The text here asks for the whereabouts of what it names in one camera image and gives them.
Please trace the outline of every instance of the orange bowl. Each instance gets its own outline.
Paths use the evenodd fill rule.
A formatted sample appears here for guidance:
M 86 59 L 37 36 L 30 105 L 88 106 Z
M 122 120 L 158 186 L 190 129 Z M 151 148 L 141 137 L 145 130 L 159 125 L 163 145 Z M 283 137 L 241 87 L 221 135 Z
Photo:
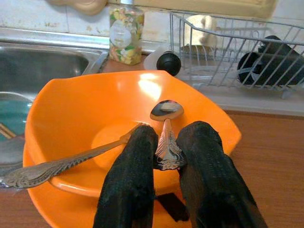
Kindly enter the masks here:
M 128 71 L 51 80 L 38 94 L 25 131 L 35 164 L 65 158 L 118 140 L 137 122 L 150 124 L 158 135 L 162 123 L 150 111 L 162 100 L 180 103 L 185 113 L 171 124 L 177 136 L 184 126 L 211 124 L 230 154 L 241 133 L 216 104 L 165 71 Z M 104 178 L 124 145 L 75 166 L 51 179 L 65 191 L 99 197 Z M 156 194 L 176 192 L 177 171 L 154 170 Z

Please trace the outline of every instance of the dish rack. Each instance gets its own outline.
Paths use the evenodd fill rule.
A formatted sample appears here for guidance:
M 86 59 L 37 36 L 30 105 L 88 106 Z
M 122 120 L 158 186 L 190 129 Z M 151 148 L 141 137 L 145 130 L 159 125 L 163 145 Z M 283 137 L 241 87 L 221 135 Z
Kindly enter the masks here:
M 177 77 L 198 90 L 269 89 L 286 98 L 304 89 L 304 27 L 173 11 L 170 34 Z

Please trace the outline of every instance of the kitchen counter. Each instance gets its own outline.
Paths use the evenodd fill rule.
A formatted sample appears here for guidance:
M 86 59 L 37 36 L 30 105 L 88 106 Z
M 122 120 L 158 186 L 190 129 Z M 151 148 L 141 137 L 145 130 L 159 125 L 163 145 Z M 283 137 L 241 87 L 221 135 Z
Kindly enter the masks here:
M 103 72 L 141 70 L 108 61 Z M 304 118 L 227 111 L 243 134 L 231 157 L 270 228 L 304 227 Z M 49 228 L 26 190 L 0 191 L 1 228 Z

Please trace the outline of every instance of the plastic bottle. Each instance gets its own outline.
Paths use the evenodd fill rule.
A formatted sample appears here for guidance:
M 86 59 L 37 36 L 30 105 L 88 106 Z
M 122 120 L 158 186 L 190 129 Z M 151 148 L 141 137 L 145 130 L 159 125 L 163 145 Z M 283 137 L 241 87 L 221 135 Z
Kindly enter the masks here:
M 128 65 L 141 62 L 144 12 L 134 0 L 121 0 L 110 9 L 110 58 Z

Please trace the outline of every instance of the silver spoon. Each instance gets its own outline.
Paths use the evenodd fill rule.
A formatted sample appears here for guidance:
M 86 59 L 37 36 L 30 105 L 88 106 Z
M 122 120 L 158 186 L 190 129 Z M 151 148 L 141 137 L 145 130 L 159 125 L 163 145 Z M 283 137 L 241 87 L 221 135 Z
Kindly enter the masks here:
M 183 152 L 175 142 L 170 122 L 170 120 L 183 115 L 183 113 L 183 107 L 173 100 L 161 101 L 152 109 L 150 118 L 155 121 L 164 122 L 154 156 L 155 169 L 174 170 L 187 163 Z
M 133 131 L 140 125 L 143 125 L 143 123 L 137 124 L 132 130 L 121 136 L 120 139 L 115 142 L 90 149 L 68 158 L 49 161 L 9 172 L 4 177 L 0 177 L 0 186 L 23 189 L 40 185 L 65 170 L 96 157 L 116 146 L 127 143 Z

